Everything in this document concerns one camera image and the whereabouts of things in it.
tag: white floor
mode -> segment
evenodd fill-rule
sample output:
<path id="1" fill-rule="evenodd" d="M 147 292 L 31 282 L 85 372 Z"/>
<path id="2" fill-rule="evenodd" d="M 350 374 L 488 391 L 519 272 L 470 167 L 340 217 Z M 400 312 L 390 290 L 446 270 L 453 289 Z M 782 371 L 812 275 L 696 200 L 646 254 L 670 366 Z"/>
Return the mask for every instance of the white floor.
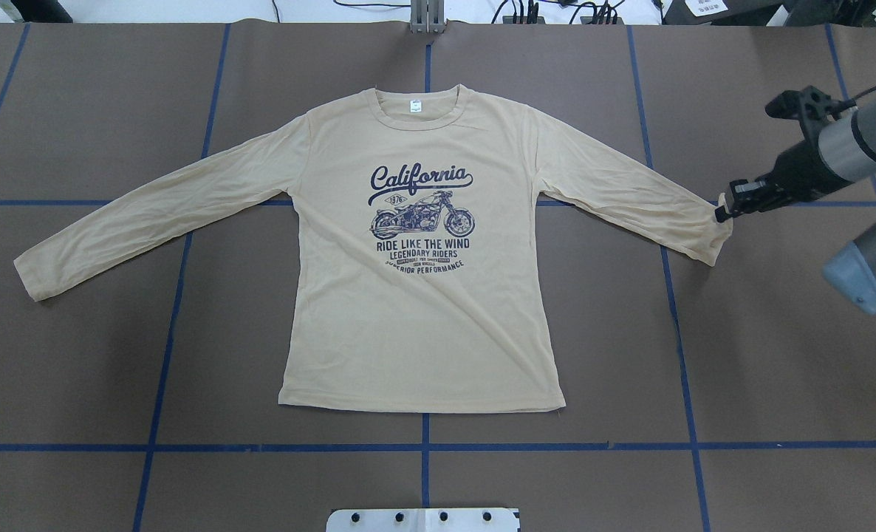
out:
<path id="1" fill-rule="evenodd" d="M 343 7 L 333 0 L 275 0 L 281 21 L 384 21 L 408 20 L 404 7 Z M 346 0 L 344 3 L 372 3 L 377 0 Z M 381 0 L 387 4 L 405 4 L 408 0 Z M 671 0 L 665 1 L 665 7 Z M 276 20 L 270 0 L 61 0 L 64 9 L 80 23 L 175 23 L 175 21 L 238 21 L 246 18 Z M 498 0 L 445 0 L 448 19 L 486 24 L 491 21 Z M 548 24 L 566 24 L 575 7 L 541 3 L 540 15 Z M 659 24 L 657 8 L 651 0 L 624 0 L 617 8 L 627 24 Z M 503 15 L 513 9 L 504 7 Z M 587 7 L 580 15 L 589 15 Z M 773 18 L 781 24 L 785 17 Z M 0 9 L 0 21 L 10 18 Z"/>

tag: beige shirt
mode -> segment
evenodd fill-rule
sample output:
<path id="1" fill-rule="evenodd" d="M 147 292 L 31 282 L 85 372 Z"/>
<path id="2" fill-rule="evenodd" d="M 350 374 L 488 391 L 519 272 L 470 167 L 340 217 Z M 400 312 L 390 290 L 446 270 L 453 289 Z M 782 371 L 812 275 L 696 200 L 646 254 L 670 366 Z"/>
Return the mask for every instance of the beige shirt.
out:
<path id="1" fill-rule="evenodd" d="M 367 89 L 140 186 L 15 260 L 35 300 L 280 192 L 300 279 L 279 402 L 388 412 L 565 406 L 536 270 L 543 192 L 714 264 L 732 225 L 526 105 Z"/>

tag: white label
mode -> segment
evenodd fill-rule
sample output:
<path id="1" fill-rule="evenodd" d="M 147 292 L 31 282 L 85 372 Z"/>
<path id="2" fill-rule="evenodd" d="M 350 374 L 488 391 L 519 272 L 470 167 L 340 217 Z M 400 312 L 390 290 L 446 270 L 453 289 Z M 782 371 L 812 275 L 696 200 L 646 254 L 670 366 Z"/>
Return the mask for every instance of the white label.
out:
<path id="1" fill-rule="evenodd" d="M 695 17 L 704 17 L 728 10 L 724 0 L 684 0 Z"/>

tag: motorcycle graphic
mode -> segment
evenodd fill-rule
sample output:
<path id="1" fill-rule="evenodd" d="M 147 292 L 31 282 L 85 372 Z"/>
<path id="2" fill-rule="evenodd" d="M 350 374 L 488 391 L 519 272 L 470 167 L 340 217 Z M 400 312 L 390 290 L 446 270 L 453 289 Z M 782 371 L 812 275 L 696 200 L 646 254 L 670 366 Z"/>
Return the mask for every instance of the motorcycle graphic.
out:
<path id="1" fill-rule="evenodd" d="M 458 238 L 470 235 L 474 231 L 474 216 L 467 209 L 455 208 L 449 198 L 451 191 L 438 191 L 404 208 L 377 210 L 369 230 L 382 240 L 394 238 L 399 233 L 434 231 L 442 209 L 447 208 L 445 229 Z"/>

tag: neckline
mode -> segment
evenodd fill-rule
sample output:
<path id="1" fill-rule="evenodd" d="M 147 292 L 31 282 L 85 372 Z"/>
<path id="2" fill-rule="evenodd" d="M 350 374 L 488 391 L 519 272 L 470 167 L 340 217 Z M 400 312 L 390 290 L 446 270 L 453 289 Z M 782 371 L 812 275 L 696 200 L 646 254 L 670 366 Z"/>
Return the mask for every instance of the neckline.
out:
<path id="1" fill-rule="evenodd" d="M 425 131 L 435 130 L 451 124 L 461 117 L 465 111 L 465 106 L 468 105 L 468 98 L 471 90 L 465 85 L 458 83 L 448 90 L 438 91 L 436 93 L 389 93 L 380 91 L 377 88 L 370 88 L 364 91 L 366 93 L 366 101 L 369 103 L 369 110 L 374 117 L 383 124 L 395 130 L 403 131 Z M 391 115 L 387 115 L 382 110 L 381 100 L 442 100 L 442 98 L 455 97 L 454 108 L 446 112 L 441 117 L 425 121 L 400 120 Z"/>

